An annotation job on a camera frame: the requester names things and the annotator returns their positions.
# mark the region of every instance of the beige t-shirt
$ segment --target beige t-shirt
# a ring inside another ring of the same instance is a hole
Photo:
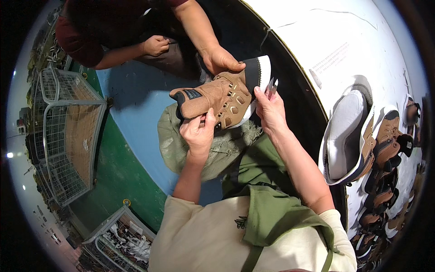
[[[150,272],[237,271],[240,272],[250,246],[242,241],[244,230],[234,220],[247,216],[249,197],[225,199],[205,207],[168,196],[163,221],[153,241]],[[340,222],[337,210],[321,213],[334,232],[329,271],[356,271],[355,252]],[[313,227],[294,229],[265,247],[254,271],[305,269],[321,271],[328,251]]]

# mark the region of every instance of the yellow caster wheel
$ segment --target yellow caster wheel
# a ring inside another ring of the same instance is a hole
[[[128,200],[127,198],[126,199],[124,199],[123,201],[122,201],[122,203],[124,204],[124,205],[126,205],[126,206],[131,206],[131,202],[130,202],[130,200]]]

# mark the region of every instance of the shoe label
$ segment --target shoe label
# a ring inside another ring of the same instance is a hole
[[[187,94],[187,97],[189,97],[189,100],[201,97],[202,95],[195,91],[194,89],[191,90],[184,90],[184,92]]]

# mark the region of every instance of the green apron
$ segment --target green apron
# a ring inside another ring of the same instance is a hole
[[[334,233],[310,208],[301,205],[284,163],[267,135],[262,135],[235,163],[235,171],[222,182],[224,198],[250,196],[248,217],[236,220],[246,228],[243,241],[251,251],[242,272],[253,271],[264,247],[272,245],[292,229],[314,227],[328,249],[322,272],[329,270],[334,245]]]

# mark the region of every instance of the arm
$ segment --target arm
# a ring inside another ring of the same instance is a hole
[[[121,65],[142,55],[158,56],[169,49],[169,40],[163,36],[154,35],[148,40],[131,46],[112,49],[106,52],[103,59],[94,67],[95,70],[107,69]]]
[[[192,201],[198,204],[199,194],[201,192],[201,172],[205,162],[208,159],[211,142],[214,134],[214,114],[213,108],[208,110],[205,116],[205,125],[200,128],[202,116],[192,120],[185,120],[180,127],[180,134],[189,145],[187,152],[186,164],[175,185],[175,198]]]
[[[205,65],[213,74],[225,68],[241,71],[245,64],[240,64],[231,54],[219,45],[213,28],[204,10],[195,0],[188,0],[173,8],[177,19],[183,24],[187,35],[201,54]]]
[[[334,209],[332,195],[322,173],[287,126],[284,102],[279,94],[276,93],[269,101],[256,87],[255,96],[261,126],[283,160],[304,203],[317,214]]]

